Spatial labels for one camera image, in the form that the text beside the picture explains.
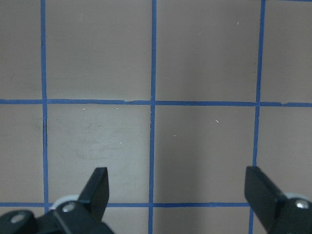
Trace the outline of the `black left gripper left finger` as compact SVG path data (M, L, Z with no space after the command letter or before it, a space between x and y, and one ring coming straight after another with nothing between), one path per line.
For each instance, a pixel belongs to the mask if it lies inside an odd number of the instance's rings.
M102 221L109 200L109 180L106 167L95 168L78 197L78 202L90 215Z

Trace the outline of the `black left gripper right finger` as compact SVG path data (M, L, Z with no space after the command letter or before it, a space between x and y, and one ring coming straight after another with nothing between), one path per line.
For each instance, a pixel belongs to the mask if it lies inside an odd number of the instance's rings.
M286 195L257 166L246 167L245 199L259 219L277 219Z

